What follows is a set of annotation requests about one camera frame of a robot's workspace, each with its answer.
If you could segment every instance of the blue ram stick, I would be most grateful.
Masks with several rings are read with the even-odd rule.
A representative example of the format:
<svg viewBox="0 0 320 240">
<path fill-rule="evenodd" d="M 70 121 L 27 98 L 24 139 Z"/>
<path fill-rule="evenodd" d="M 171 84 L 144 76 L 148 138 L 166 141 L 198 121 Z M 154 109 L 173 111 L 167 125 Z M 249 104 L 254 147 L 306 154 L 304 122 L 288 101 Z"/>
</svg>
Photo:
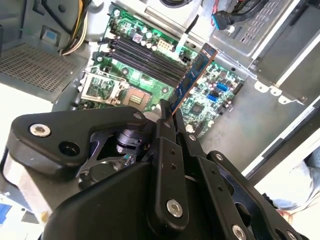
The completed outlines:
<svg viewBox="0 0 320 240">
<path fill-rule="evenodd" d="M 205 70 L 212 63 L 217 53 L 218 51 L 209 44 L 205 43 L 203 45 L 202 49 L 195 57 L 191 66 L 186 71 L 182 80 L 176 86 L 171 97 L 169 98 L 172 114 L 178 110 L 184 98 L 194 87 L 198 79 L 204 74 Z"/>
<path fill-rule="evenodd" d="M 224 84 L 222 84 L 222 83 L 217 83 L 216 88 L 217 88 L 217 89 L 220 89 L 220 90 L 223 91 L 223 92 L 226 92 L 226 91 L 228 91 L 228 89 L 229 89 L 226 85 L 224 85 Z"/>
</svg>

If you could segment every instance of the person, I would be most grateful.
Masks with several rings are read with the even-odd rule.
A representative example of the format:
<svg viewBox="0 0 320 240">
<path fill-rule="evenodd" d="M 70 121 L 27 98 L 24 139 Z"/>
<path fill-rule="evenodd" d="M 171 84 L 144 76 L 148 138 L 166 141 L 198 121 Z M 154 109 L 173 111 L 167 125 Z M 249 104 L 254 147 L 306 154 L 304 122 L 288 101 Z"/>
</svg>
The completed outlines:
<svg viewBox="0 0 320 240">
<path fill-rule="evenodd" d="M 309 240 L 319 240 L 320 218 L 320 147 L 271 184 L 266 195 L 279 214 Z"/>
</svg>

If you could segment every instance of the ventilation grille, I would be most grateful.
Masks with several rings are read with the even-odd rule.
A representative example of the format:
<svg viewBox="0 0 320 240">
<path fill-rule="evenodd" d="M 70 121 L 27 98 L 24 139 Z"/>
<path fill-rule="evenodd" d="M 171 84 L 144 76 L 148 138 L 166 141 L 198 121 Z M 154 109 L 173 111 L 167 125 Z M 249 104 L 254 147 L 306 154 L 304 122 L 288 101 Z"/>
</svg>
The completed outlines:
<svg viewBox="0 0 320 240">
<path fill-rule="evenodd" d="M 0 73 L 53 93 L 76 66 L 27 43 L 2 52 Z"/>
</svg>

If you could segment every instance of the ram slot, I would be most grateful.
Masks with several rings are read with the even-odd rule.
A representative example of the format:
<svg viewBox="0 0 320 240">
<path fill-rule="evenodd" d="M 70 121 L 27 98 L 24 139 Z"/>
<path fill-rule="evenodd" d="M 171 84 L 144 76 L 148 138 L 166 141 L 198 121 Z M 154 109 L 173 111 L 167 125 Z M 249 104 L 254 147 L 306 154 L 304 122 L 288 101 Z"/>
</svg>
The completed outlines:
<svg viewBox="0 0 320 240">
<path fill-rule="evenodd" d="M 166 68 L 162 68 L 159 65 L 153 64 L 152 62 L 150 62 L 148 59 L 145 59 L 144 57 L 141 57 L 138 53 L 135 52 L 131 52 L 130 50 L 127 50 L 126 48 L 120 47 L 118 46 L 115 49 L 116 52 L 118 53 L 123 53 L 126 56 L 131 56 L 132 58 L 136 59 L 136 61 L 139 61 L 141 63 L 144 64 L 144 66 L 148 66 L 150 69 L 153 69 L 154 71 L 158 71 L 161 74 L 165 74 L 167 76 L 171 76 L 175 79 L 181 79 L 183 77 L 183 75 L 179 75 L 175 72 L 172 72 L 171 70 L 168 70 Z"/>
<path fill-rule="evenodd" d="M 146 64 L 153 66 L 154 68 L 161 69 L 162 71 L 168 73 L 169 75 L 175 76 L 176 78 L 181 79 L 184 76 L 184 72 L 174 71 L 172 67 L 159 62 L 154 58 L 154 56 L 150 55 L 150 53 L 141 52 L 124 44 L 117 44 L 114 48 L 131 55 L 134 58 L 140 58 L 141 61 L 145 62 Z"/>
<path fill-rule="evenodd" d="M 172 69 L 172 71 L 179 72 L 182 75 L 184 75 L 187 70 L 187 67 L 180 66 L 178 64 L 171 62 L 170 60 L 168 60 L 164 57 L 160 57 L 160 56 L 154 54 L 151 50 L 140 46 L 136 42 L 133 42 L 133 41 L 125 39 L 125 38 L 119 38 L 117 40 L 117 42 L 120 45 L 126 44 L 127 46 L 130 46 L 131 48 L 135 48 L 135 50 L 138 51 L 139 53 L 145 53 L 145 54 L 150 55 L 156 61 L 156 63 L 164 64 L 165 66 L 170 67 Z"/>
<path fill-rule="evenodd" d="M 126 64 L 129 67 L 137 69 L 138 71 L 141 71 L 144 74 L 147 74 L 150 77 L 157 79 L 165 84 L 168 84 L 169 86 L 172 86 L 174 88 L 180 82 L 180 79 L 168 76 L 168 75 L 164 74 L 163 72 L 158 72 L 157 70 L 152 69 L 149 66 L 146 66 L 143 62 L 138 61 L 136 58 L 133 58 L 129 55 L 125 55 L 120 51 L 112 52 L 112 57 L 115 60 L 117 60 L 123 64 Z"/>
</svg>

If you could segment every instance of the red wire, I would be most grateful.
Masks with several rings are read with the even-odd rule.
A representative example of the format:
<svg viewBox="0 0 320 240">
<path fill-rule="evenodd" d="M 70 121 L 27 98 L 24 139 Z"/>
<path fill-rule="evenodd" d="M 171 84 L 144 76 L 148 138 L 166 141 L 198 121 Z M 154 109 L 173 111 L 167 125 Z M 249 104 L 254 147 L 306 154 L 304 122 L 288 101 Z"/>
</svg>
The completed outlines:
<svg viewBox="0 0 320 240">
<path fill-rule="evenodd" d="M 218 4 L 219 4 L 219 0 L 215 0 L 214 4 L 213 4 L 213 8 L 212 8 L 212 15 L 215 14 L 218 11 Z"/>
</svg>

